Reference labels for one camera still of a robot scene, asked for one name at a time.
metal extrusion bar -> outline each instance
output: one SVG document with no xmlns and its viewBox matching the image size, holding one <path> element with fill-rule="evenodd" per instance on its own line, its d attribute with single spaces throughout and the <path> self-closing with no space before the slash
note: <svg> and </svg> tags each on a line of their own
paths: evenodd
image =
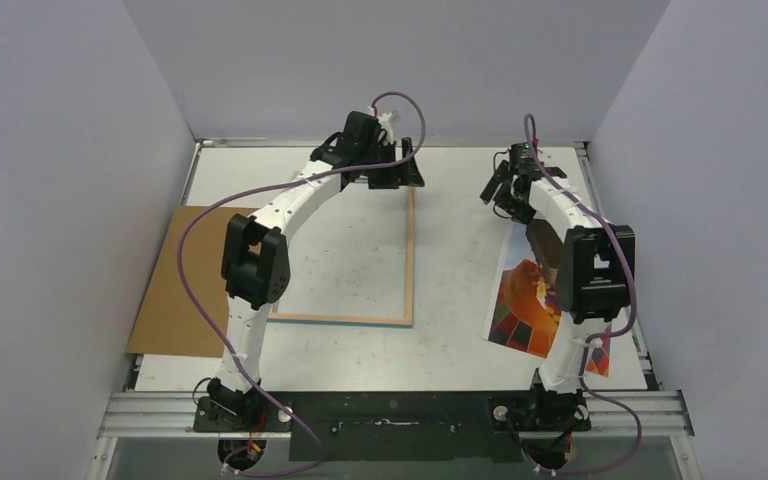
<svg viewBox="0 0 768 480">
<path fill-rule="evenodd" d="M 633 408 L 643 422 L 645 436 L 693 435 L 681 392 L 604 392 Z M 593 429 L 581 436 L 633 436 L 635 425 L 622 409 L 587 397 Z M 196 406 L 189 393 L 128 392 L 110 397 L 99 437 L 141 438 L 248 438 L 247 432 L 218 434 L 192 431 Z M 527 435 L 529 438 L 541 434 Z M 289 438 L 288 433 L 260 433 L 255 438 Z"/>
</svg>

printed image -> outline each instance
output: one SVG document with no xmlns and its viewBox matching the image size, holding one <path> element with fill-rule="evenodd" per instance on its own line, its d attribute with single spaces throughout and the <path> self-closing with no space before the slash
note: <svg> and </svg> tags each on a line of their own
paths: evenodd
<svg viewBox="0 0 768 480">
<path fill-rule="evenodd" d="M 512 226 L 508 250 L 503 255 L 506 257 L 487 339 L 546 358 L 561 310 L 555 303 L 552 285 L 544 278 L 545 270 L 535 260 L 524 225 Z M 610 339 L 592 350 L 587 370 L 607 376 L 609 353 Z"/>
</svg>

cardboard sheet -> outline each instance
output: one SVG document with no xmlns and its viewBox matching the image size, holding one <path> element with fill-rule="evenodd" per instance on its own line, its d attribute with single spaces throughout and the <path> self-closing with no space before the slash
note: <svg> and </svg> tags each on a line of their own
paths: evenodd
<svg viewBox="0 0 768 480">
<path fill-rule="evenodd" d="M 175 255 L 187 224 L 204 207 L 178 207 L 160 249 L 148 291 L 128 341 L 128 353 L 219 357 L 222 343 L 199 315 L 178 278 Z M 225 281 L 219 274 L 225 228 L 235 213 L 251 208 L 219 208 L 204 217 L 187 237 L 184 269 L 193 291 L 224 331 L 228 324 Z"/>
</svg>

black bracket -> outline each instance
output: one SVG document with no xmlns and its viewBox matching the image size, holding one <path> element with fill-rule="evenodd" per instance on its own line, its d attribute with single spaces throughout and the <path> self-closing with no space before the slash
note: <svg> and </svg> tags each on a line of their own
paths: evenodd
<svg viewBox="0 0 768 480">
<path fill-rule="evenodd" d="M 511 145 L 508 160 L 499 162 L 479 198 L 485 204 L 492 201 L 515 222 L 529 223 L 537 213 L 528 204 L 531 183 L 543 178 L 536 162 L 527 144 Z M 546 167 L 546 170 L 553 177 L 567 177 L 558 167 Z"/>
<path fill-rule="evenodd" d="M 259 309 L 275 303 L 290 281 L 287 237 L 280 228 L 267 228 L 254 216 L 236 214 L 225 232 L 222 278 L 232 298 L 241 297 Z M 257 253 L 252 247 L 260 245 Z"/>
<path fill-rule="evenodd" d="M 311 160 L 321 160 L 334 168 L 355 165 L 377 165 L 393 163 L 396 159 L 396 145 L 384 144 L 384 130 L 378 119 L 362 112 L 351 112 L 346 118 L 342 132 L 328 137 L 310 154 Z M 402 139 L 402 156 L 413 151 L 410 138 Z M 424 187 L 425 182 L 416 166 L 416 159 L 392 168 L 343 173 L 341 189 L 349 183 L 367 175 L 370 190 L 396 189 L 400 186 Z"/>
<path fill-rule="evenodd" d="M 622 253 L 634 273 L 634 231 L 628 225 L 611 225 Z M 567 230 L 555 283 L 558 306 L 580 324 L 588 318 L 613 320 L 631 301 L 628 282 L 617 252 L 602 228 Z M 596 266 L 596 259 L 607 262 Z"/>
</svg>

white wall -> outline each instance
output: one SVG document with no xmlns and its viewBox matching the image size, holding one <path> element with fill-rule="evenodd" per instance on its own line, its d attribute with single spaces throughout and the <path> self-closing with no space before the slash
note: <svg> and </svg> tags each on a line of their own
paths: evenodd
<svg viewBox="0 0 768 480">
<path fill-rule="evenodd" d="M 118 0 L 0 0 L 0 479 L 86 472 L 192 148 Z"/>
<path fill-rule="evenodd" d="M 669 0 L 124 3 L 198 137 L 321 139 L 401 90 L 431 141 L 493 144 L 525 108 L 546 139 L 591 138 Z"/>
<path fill-rule="evenodd" d="M 768 1 L 673 0 L 591 154 L 706 478 L 768 478 Z"/>
</svg>

